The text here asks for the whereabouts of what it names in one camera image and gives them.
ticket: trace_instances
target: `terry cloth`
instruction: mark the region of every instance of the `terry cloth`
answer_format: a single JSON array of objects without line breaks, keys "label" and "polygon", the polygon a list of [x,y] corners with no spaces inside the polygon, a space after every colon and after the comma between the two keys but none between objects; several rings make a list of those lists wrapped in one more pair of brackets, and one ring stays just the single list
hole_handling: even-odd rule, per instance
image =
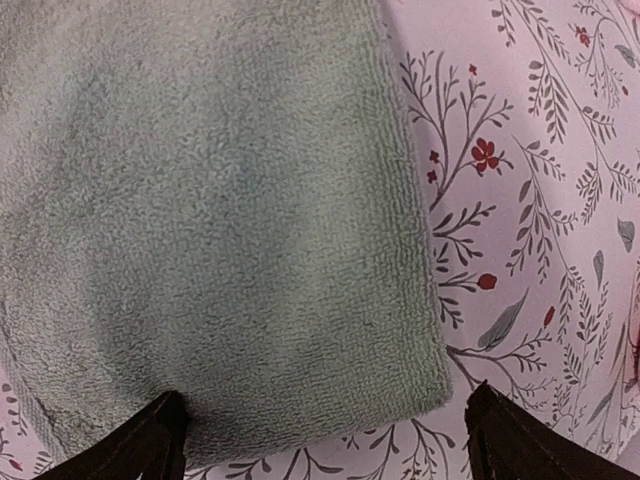
[{"label": "terry cloth", "polygon": [[450,395],[376,0],[4,1],[0,348],[57,460],[158,394],[194,465]]}]

